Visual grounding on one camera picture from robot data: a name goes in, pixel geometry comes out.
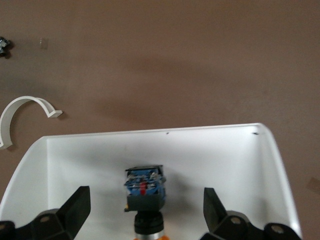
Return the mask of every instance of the white hook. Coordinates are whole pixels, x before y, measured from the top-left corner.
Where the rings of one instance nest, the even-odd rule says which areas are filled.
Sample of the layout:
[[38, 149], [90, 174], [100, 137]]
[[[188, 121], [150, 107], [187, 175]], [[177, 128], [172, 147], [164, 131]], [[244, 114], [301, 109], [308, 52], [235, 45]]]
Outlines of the white hook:
[[56, 118], [63, 113], [61, 110], [55, 110], [48, 101], [39, 97], [21, 96], [16, 98], [6, 106], [0, 117], [0, 150], [6, 149], [13, 144], [10, 137], [11, 120], [18, 108], [29, 101], [38, 103], [48, 118]]

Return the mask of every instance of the white bin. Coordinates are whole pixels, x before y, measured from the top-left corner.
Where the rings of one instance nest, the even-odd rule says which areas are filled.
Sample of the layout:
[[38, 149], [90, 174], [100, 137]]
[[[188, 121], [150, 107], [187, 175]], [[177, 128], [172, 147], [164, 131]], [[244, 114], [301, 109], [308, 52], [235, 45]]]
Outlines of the white bin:
[[125, 169], [154, 164], [167, 178], [162, 213], [172, 240], [198, 240], [208, 231], [204, 187], [256, 227], [278, 222], [301, 236], [276, 142], [260, 123], [42, 137], [14, 172], [0, 219], [20, 227], [89, 185], [91, 213], [76, 239], [132, 240], [136, 213], [124, 213]]

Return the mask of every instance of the brown tape patch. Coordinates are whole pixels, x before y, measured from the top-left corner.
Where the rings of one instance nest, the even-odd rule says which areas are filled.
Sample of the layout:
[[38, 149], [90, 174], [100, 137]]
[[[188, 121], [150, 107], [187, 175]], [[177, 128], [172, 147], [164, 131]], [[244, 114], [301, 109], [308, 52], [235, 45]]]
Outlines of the brown tape patch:
[[308, 182], [306, 188], [320, 195], [320, 180], [312, 177]]

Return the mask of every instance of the brown surface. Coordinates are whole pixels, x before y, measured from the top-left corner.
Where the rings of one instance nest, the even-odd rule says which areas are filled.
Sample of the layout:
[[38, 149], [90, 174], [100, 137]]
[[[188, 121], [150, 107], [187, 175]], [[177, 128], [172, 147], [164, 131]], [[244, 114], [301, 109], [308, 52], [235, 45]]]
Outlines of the brown surface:
[[[41, 136], [261, 122], [273, 132], [305, 240], [320, 239], [319, 1], [0, 1], [0, 198]], [[40, 38], [48, 49], [40, 49]]]

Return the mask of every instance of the screw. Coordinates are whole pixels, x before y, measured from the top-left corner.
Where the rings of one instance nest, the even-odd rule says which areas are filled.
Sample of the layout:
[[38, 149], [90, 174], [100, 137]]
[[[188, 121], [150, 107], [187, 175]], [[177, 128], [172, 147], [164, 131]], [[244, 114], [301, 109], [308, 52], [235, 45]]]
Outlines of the screw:
[[49, 216], [44, 216], [40, 219], [40, 223], [45, 223], [45, 222], [48, 222], [49, 220], [50, 220]]
[[277, 234], [283, 234], [285, 232], [284, 229], [279, 225], [272, 225], [271, 229]]
[[232, 222], [233, 224], [240, 224], [240, 223], [241, 223], [241, 220], [240, 220], [240, 218], [238, 218], [238, 217], [236, 217], [236, 216], [233, 216], [233, 217], [231, 218], [231, 222]]

